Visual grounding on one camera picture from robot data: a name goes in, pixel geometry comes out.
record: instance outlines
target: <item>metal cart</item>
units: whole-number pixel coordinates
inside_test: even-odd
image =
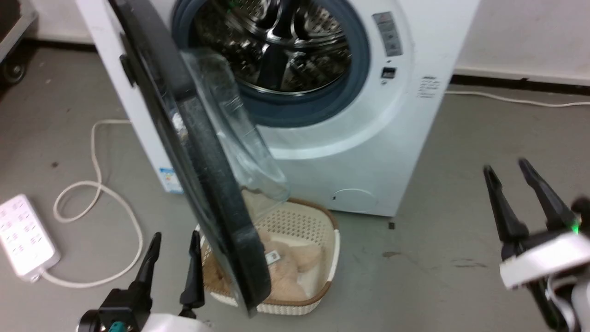
[[[17,84],[25,76],[26,65],[12,54],[36,18],[37,12],[29,0],[0,2],[0,83]]]

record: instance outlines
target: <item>label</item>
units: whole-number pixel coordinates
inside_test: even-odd
[[[441,82],[435,76],[424,76],[418,88],[418,98],[434,98],[437,95]]]
[[[269,252],[268,254],[264,255],[264,257],[266,258],[266,265],[271,265],[272,263],[281,259],[281,255],[279,255],[278,251],[276,250]]]
[[[383,41],[383,46],[385,46],[385,54],[388,57],[402,55],[404,52],[402,51],[398,31],[395,28],[393,14],[391,12],[380,12],[373,14],[373,19],[377,23],[377,28],[381,33],[381,40]]]
[[[171,168],[160,168],[160,176],[164,180],[164,189],[169,193],[182,194],[181,183],[178,181],[176,172]]]

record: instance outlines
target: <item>black baseboard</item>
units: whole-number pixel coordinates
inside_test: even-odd
[[[34,47],[49,47],[59,48],[62,50],[74,50],[84,52],[96,52],[96,47],[90,44],[74,44],[65,43],[61,41],[43,41],[25,39],[22,41],[25,45]],[[582,95],[590,96],[590,86],[572,85],[572,84],[557,84],[545,82],[533,82],[527,78],[520,80],[509,79],[494,79],[491,77],[468,76],[468,75],[453,75],[451,84],[468,85],[468,86],[487,86],[487,87],[501,87],[504,89],[515,90],[530,90],[541,92],[564,93],[566,95]]]
[[[590,86],[533,82],[524,78],[520,80],[494,79],[491,77],[453,75],[451,84],[469,86],[501,87],[504,89],[530,90],[541,92],[563,93],[566,95],[590,96]]]
[[[57,48],[60,50],[82,51],[82,52],[97,52],[96,47],[92,44],[76,44],[67,43],[65,41],[47,41],[25,38],[21,41],[21,45],[29,47],[45,47]]]

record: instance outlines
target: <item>plastic basket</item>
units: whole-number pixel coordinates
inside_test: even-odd
[[[322,249],[320,263],[313,271],[311,283],[314,283],[314,296],[305,301],[277,301],[266,299],[258,305],[259,313],[276,315],[305,315],[314,310],[324,295],[328,292],[340,254],[340,232],[338,224],[330,211],[323,207],[299,199],[290,199],[278,206],[268,215],[254,222],[258,229],[264,229],[273,235],[281,237],[281,240],[290,239],[295,242],[315,243]],[[201,244],[203,258],[204,280],[206,274],[216,273],[208,264],[213,259],[211,250],[204,240]],[[205,281],[205,289],[219,302],[237,307],[235,299],[230,292],[223,287],[208,284]]]

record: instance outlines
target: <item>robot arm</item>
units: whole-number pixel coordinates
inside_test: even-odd
[[[500,241],[500,275],[508,289],[527,287],[545,323],[555,331],[590,331],[590,200],[570,209],[526,160],[520,169],[547,217],[546,231],[529,234],[502,193],[490,166],[484,177]]]
[[[189,255],[191,263],[186,279],[186,288],[181,295],[182,311],[172,314],[152,314],[152,277],[155,263],[160,255],[161,233],[156,233],[146,256],[137,272],[137,277],[128,289],[110,291],[98,310],[88,310],[80,319],[77,332],[212,332],[196,319],[193,309],[205,304],[201,248],[199,233],[191,237]]]

